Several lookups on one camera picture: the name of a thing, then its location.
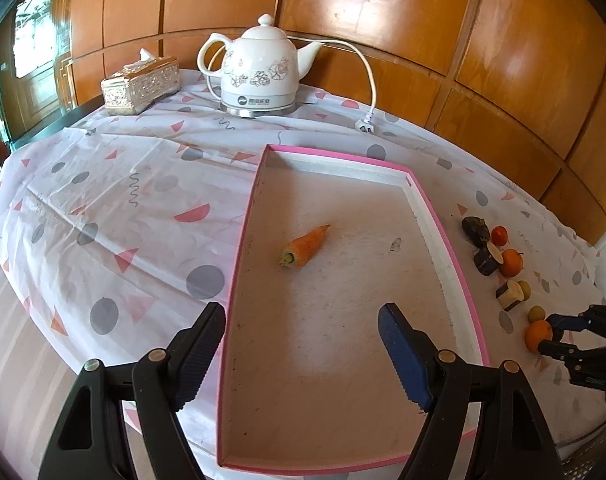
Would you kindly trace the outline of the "large orange with stem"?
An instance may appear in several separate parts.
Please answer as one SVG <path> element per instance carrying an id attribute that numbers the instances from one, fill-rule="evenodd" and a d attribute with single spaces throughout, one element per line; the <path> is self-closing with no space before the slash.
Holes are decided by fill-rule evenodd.
<path id="1" fill-rule="evenodd" d="M 552 339 L 552 326 L 545 320 L 537 320 L 530 323 L 524 331 L 524 344 L 533 354 L 538 354 L 538 345 L 542 341 L 551 341 Z"/>

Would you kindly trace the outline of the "small yellow-green fruit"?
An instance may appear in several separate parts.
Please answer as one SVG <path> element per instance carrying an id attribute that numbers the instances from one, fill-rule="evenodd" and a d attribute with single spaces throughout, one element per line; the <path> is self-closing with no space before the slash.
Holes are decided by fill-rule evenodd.
<path id="1" fill-rule="evenodd" d="M 518 281 L 518 285 L 521 288 L 522 295 L 524 295 L 524 301 L 527 301 L 531 297 L 531 286 L 527 281 Z"/>
<path id="2" fill-rule="evenodd" d="M 545 318 L 546 318 L 546 312 L 541 306 L 531 307 L 527 314 L 527 319 L 530 323 L 544 321 Z"/>

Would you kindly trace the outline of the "cut dark root piece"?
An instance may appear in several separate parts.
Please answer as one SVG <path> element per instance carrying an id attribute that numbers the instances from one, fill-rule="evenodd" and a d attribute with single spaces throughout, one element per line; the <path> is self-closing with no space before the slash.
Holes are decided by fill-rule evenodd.
<path id="1" fill-rule="evenodd" d="M 484 276 L 490 276 L 504 263 L 502 252 L 491 242 L 487 242 L 474 254 L 474 265 Z"/>
<path id="2" fill-rule="evenodd" d="M 495 298 L 501 308 L 508 312 L 524 301 L 524 290 L 517 281 L 509 280 L 496 289 Z"/>

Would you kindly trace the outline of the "orange tangerine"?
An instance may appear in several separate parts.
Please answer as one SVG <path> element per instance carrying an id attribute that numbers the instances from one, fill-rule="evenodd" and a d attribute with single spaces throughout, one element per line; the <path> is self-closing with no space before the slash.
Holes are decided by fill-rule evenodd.
<path id="1" fill-rule="evenodd" d="M 500 265 L 500 273 L 504 278 L 514 278 L 524 268 L 524 256 L 517 249 L 508 248 L 502 252 L 503 263 Z"/>

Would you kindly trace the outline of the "small red tomato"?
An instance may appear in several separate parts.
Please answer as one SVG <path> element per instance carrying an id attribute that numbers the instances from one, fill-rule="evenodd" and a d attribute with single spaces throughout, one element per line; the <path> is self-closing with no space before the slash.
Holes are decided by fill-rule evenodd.
<path id="1" fill-rule="evenodd" d="M 509 242 L 508 231 L 504 226 L 495 226 L 491 231 L 491 242 L 496 247 L 504 247 Z"/>

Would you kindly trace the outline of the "dark purple root whole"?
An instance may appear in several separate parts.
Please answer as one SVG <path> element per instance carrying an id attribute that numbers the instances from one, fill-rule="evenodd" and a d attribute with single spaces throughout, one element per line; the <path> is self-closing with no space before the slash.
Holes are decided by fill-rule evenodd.
<path id="1" fill-rule="evenodd" d="M 486 244 L 491 240 L 490 230 L 486 222 L 480 217 L 464 217 L 462 219 L 462 229 L 474 247 L 486 247 Z"/>

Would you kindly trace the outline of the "patterned white tablecloth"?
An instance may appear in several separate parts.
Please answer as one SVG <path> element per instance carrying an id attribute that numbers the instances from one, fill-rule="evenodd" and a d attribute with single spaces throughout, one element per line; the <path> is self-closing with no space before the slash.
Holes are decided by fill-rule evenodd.
<path id="1" fill-rule="evenodd" d="M 481 275 L 462 219 L 504 226 L 524 255 L 530 304 L 576 314 L 602 301 L 595 248 L 518 185 L 434 133 L 305 88 L 289 117 L 246 120 L 218 110 L 200 74 L 138 116 L 102 110 L 21 148 L 0 177 L 0 264 L 24 307 L 73 368 L 120 364 L 162 347 L 209 301 L 226 310 L 252 188 L 270 145 L 313 148 L 409 169 L 443 226 L 471 292 L 488 362 L 517 361 L 550 432 L 564 442 L 606 417 L 603 393 L 570 384 L 565 367 L 524 344 L 528 306 L 504 311 L 501 275 Z M 192 450 L 216 477 L 277 477 L 219 465 L 223 349 L 179 415 Z"/>

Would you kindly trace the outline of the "pink shallow tray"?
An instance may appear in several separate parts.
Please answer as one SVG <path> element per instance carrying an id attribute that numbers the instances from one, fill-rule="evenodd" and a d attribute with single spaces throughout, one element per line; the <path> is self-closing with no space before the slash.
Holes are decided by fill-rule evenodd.
<path id="1" fill-rule="evenodd" d="M 300 269 L 283 248 L 329 224 Z M 407 168 L 270 145 L 255 176 L 227 307 L 219 465 L 337 474 L 403 462 L 425 414 L 378 333 L 388 302 L 474 364 L 488 350 L 454 249 Z"/>

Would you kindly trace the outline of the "orange carrot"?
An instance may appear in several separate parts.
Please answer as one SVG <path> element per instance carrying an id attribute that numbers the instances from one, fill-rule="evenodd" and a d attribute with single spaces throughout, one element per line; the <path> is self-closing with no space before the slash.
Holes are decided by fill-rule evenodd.
<path id="1" fill-rule="evenodd" d="M 305 266 L 323 246 L 329 228 L 329 224 L 317 226 L 305 235 L 291 240 L 283 248 L 279 263 L 290 269 L 300 269 Z"/>

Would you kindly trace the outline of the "ornate white tissue box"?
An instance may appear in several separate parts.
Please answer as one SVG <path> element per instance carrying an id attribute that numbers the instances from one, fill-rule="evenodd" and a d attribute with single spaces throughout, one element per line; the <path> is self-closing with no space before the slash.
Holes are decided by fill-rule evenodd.
<path id="1" fill-rule="evenodd" d="M 109 115 L 138 115 L 152 103 L 181 88 L 176 56 L 156 56 L 139 50 L 136 62 L 125 64 L 101 81 L 104 109 Z"/>

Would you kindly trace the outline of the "wooden door with glass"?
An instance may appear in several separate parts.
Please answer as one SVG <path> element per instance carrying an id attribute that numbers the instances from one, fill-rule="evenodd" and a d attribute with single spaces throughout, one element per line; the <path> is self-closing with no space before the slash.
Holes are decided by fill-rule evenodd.
<path id="1" fill-rule="evenodd" d="M 14 0 L 0 22 L 0 136 L 10 146 L 76 107 L 71 0 Z"/>

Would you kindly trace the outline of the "white ceramic electric kettle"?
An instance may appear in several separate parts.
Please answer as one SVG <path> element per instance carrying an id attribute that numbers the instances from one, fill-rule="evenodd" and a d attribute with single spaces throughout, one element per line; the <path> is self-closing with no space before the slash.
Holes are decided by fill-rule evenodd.
<path id="1" fill-rule="evenodd" d="M 218 70 L 210 70 L 205 55 L 213 44 L 221 44 L 225 55 Z M 213 32 L 197 56 L 197 66 L 207 78 L 217 78 L 221 110 L 231 115 L 254 118 L 260 115 L 286 115 L 294 110 L 297 90 L 323 47 L 311 41 L 300 49 L 265 13 L 257 25 L 239 38 Z"/>

